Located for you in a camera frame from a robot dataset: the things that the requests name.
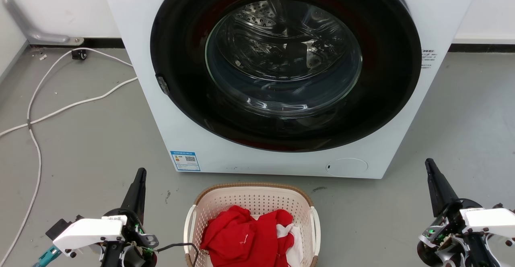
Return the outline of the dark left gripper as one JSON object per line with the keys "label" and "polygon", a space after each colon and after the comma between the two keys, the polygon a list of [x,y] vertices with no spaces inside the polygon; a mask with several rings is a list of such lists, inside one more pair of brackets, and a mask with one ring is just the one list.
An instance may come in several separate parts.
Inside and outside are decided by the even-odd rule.
{"label": "dark left gripper", "polygon": [[105,213],[106,217],[126,216],[121,236],[114,240],[101,240],[102,267],[155,267],[157,255],[153,248],[159,245],[157,237],[145,232],[144,207],[146,196],[145,168],[139,168],[121,208]]}

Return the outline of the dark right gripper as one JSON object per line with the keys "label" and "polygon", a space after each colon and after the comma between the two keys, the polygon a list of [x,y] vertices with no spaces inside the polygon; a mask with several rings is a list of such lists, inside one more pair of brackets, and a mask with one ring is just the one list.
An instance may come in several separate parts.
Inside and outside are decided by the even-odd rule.
{"label": "dark right gripper", "polygon": [[432,158],[425,160],[425,168],[435,219],[419,236],[419,258],[429,267],[488,267],[487,234],[466,227],[461,213],[478,210],[480,205],[459,199]]}

